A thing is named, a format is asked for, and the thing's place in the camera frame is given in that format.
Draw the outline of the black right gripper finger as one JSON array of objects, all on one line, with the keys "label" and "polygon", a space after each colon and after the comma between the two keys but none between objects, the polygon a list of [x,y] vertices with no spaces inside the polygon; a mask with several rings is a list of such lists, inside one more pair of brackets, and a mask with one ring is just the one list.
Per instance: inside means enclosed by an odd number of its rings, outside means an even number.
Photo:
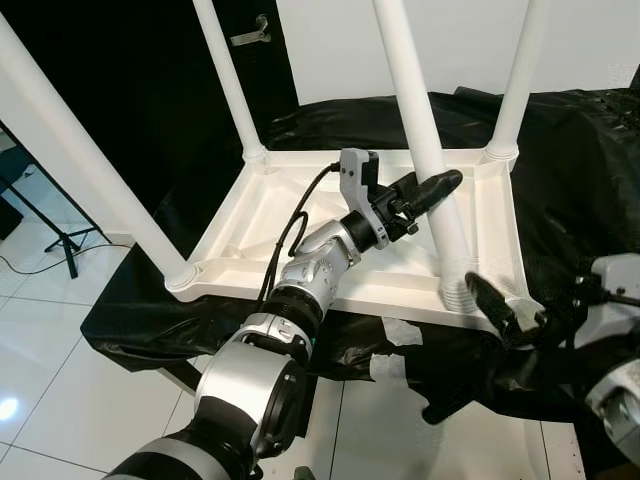
[{"label": "black right gripper finger", "polygon": [[476,271],[468,271],[465,274],[465,284],[468,292],[474,297],[476,307],[483,312],[500,338],[512,340],[521,333],[515,311],[507,305],[506,297],[494,284]]}]

